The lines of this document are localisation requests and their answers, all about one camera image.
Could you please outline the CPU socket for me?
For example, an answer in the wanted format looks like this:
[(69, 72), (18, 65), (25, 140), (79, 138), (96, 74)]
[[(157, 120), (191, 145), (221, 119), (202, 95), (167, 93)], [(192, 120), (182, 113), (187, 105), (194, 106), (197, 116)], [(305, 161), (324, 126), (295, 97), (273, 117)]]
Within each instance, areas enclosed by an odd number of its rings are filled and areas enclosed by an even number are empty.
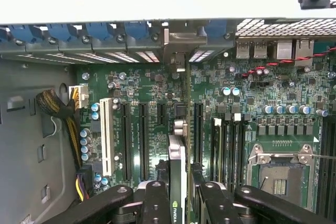
[(297, 151), (266, 151), (252, 146), (246, 167), (246, 184), (259, 188), (309, 211), (314, 211), (316, 160), (313, 146), (304, 143)]

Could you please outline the white expansion slot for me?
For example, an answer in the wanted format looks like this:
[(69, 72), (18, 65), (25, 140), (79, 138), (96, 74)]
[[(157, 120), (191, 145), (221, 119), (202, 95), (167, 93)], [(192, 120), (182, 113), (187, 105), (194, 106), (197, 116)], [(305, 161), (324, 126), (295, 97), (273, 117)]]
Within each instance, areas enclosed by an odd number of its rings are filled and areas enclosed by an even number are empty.
[(114, 173), (114, 132), (112, 99), (100, 99), (100, 125), (102, 146), (103, 176), (112, 176)]

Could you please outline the black open PC case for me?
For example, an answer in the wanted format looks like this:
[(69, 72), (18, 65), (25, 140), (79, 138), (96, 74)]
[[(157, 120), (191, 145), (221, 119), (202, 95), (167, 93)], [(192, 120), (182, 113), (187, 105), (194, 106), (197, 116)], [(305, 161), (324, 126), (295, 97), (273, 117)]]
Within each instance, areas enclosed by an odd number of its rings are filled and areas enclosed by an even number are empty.
[[(236, 43), (250, 43), (250, 58), (277, 67), (295, 65), (296, 41), (336, 42), (336, 18), (226, 19), (226, 34), (209, 38), (196, 63), (206, 63), (225, 53), (236, 57)], [(80, 203), (77, 171), (66, 127), (37, 105), (36, 96), (54, 89), (64, 104), (79, 88), (75, 114), (80, 136), (80, 111), (89, 106), (88, 86), (82, 72), (100, 65), (164, 65), (164, 29), (172, 22), (204, 26), (209, 20), (150, 20), (149, 40), (127, 42), (123, 22), (109, 23), (114, 38), (91, 37), (86, 23), (69, 24), (71, 39), (49, 34), (47, 24), (32, 25), (34, 41), (15, 39), (9, 25), (0, 25), (0, 224), (60, 224), (60, 214)], [(292, 59), (274, 57), (278, 41), (292, 40)], [(267, 43), (267, 58), (254, 59), (254, 43)]]

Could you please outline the RAM slot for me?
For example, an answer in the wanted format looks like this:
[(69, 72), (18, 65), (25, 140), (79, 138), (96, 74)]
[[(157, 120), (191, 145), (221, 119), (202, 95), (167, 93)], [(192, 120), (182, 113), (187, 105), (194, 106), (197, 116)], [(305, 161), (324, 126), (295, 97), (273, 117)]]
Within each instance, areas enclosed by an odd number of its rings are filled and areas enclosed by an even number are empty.
[(225, 136), (225, 182), (228, 191), (231, 191), (231, 171), (230, 171), (230, 161), (231, 161), (231, 114), (225, 114), (225, 126), (226, 126), (226, 136)]
[[(330, 156), (336, 157), (336, 123), (331, 124)], [(330, 161), (330, 218), (336, 221), (336, 159)]]
[[(322, 127), (322, 141), (321, 141), (321, 155), (328, 154), (328, 122), (323, 122)], [(326, 210), (326, 186), (328, 182), (328, 175), (327, 175), (327, 164), (328, 161), (325, 158), (320, 159), (320, 213), (324, 217), (328, 217), (328, 214), (325, 212)]]
[(245, 142), (246, 142), (246, 125), (248, 124), (248, 119), (249, 115), (248, 114), (243, 114), (243, 121), (241, 125), (241, 172), (240, 172), (240, 183), (244, 183), (244, 170), (245, 170)]
[(233, 188), (235, 189), (239, 181), (239, 138), (241, 114), (234, 113), (233, 116)]
[(211, 180), (223, 181), (223, 123), (220, 118), (212, 118), (211, 133)]

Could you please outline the green motherboard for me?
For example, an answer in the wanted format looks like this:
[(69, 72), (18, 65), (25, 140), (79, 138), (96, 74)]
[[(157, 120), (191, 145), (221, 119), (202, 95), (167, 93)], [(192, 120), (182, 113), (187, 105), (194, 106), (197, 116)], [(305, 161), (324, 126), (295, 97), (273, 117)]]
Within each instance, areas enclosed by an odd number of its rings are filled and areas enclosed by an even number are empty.
[[(266, 151), (297, 151), (304, 143), (313, 146), (313, 154), (321, 155), (323, 122), (328, 124), (330, 156), (331, 124), (336, 123), (336, 42), (316, 41), (311, 67), (295, 67), (282, 63), (268, 66), (264, 61), (237, 59), (227, 52), (206, 63), (197, 63), (195, 83), (203, 96), (203, 159), (200, 163), (206, 181), (211, 180), (212, 118), (223, 123), (223, 181), (225, 182), (225, 114), (231, 114), (231, 192), (246, 184), (247, 161), (254, 144)], [(125, 184), (136, 188), (141, 179), (139, 144), (139, 103), (148, 104), (149, 178), (169, 182), (169, 134), (172, 129), (175, 86), (178, 84), (164, 65), (100, 65), (82, 72), (88, 86), (89, 106), (80, 111), (82, 159), (92, 166), (93, 193)], [(100, 99), (111, 98), (113, 105), (114, 173), (103, 176), (100, 125)], [(132, 140), (132, 177), (123, 177), (123, 144), (121, 104), (129, 103)], [(157, 104), (166, 104), (166, 125), (158, 126)], [(239, 142), (239, 181), (233, 188), (233, 116), (241, 114)], [(241, 124), (246, 125), (244, 183), (241, 172)], [(316, 195), (314, 211), (320, 213), (320, 158), (316, 160)], [(330, 161), (327, 159), (326, 213), (330, 218)]]

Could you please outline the short expansion slot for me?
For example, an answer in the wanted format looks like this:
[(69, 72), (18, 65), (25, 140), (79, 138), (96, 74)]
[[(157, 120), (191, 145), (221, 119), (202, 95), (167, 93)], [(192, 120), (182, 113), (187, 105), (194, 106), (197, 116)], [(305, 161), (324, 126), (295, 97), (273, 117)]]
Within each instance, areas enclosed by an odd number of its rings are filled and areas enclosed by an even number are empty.
[(157, 104), (157, 122), (158, 126), (166, 125), (166, 104), (158, 103)]

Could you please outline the black long expansion slot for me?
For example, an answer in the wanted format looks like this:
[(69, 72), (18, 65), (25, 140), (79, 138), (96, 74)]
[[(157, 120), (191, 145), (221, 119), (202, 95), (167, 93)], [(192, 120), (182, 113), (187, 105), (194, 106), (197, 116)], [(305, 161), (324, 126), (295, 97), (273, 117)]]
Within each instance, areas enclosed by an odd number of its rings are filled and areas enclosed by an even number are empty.
[(149, 133), (148, 133), (148, 104), (139, 103), (139, 144), (141, 179), (149, 178)]
[(203, 103), (194, 103), (194, 162), (201, 163), (203, 157)]
[(132, 177), (132, 140), (129, 103), (121, 104), (121, 135), (123, 144), (123, 177), (130, 180)]

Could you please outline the blue card retention clip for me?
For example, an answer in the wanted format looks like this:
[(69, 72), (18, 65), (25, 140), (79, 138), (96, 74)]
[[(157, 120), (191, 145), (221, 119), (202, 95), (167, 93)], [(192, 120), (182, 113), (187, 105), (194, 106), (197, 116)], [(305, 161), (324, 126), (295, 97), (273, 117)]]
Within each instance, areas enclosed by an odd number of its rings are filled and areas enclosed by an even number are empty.
[(124, 30), (127, 36), (127, 42), (149, 40), (151, 38), (150, 28), (146, 21), (125, 22)]
[(86, 23), (86, 29), (91, 37), (101, 41), (106, 41), (114, 38), (114, 29), (109, 23)]
[(212, 19), (204, 26), (205, 33), (209, 38), (219, 38), (226, 34), (227, 20)]
[(32, 25), (9, 25), (9, 30), (15, 39), (31, 43), (34, 41)]
[(69, 31), (69, 24), (47, 24), (49, 34), (61, 41), (69, 41), (71, 33)]

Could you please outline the metal rear port block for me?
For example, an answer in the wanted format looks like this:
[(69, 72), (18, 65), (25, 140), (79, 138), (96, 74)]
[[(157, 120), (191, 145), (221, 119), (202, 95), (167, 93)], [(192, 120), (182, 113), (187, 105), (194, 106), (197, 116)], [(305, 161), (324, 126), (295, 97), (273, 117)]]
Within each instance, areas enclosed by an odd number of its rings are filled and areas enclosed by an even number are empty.
[(277, 60), (292, 59), (292, 40), (278, 41), (275, 46), (274, 57)]
[(254, 59), (267, 58), (267, 43), (265, 41), (256, 41), (254, 43)]
[(295, 67), (311, 67), (314, 41), (309, 39), (300, 39), (296, 41), (295, 48)]
[(236, 43), (236, 58), (249, 59), (250, 58), (250, 43), (246, 41), (238, 41)]

